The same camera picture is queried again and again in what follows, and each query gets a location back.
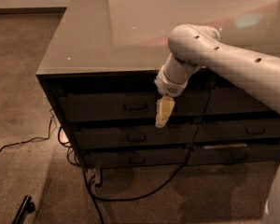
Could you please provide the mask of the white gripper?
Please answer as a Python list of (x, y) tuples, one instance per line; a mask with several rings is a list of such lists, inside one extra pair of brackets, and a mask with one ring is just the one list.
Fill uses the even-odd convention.
[(157, 101), (155, 126), (157, 128), (163, 128), (171, 117), (175, 107), (175, 100), (173, 97), (179, 96), (187, 87), (188, 82), (182, 84), (174, 83), (165, 76), (164, 68), (162, 67), (154, 79), (154, 83), (157, 87), (158, 93), (162, 95), (162, 98)]

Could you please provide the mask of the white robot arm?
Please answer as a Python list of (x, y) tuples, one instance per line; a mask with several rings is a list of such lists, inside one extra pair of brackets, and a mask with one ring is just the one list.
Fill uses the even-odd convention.
[(174, 98), (204, 66), (280, 114), (280, 58), (229, 46), (220, 39), (217, 29), (192, 24), (179, 25), (169, 34), (170, 55), (155, 78), (162, 96), (157, 101), (156, 127), (166, 125)]

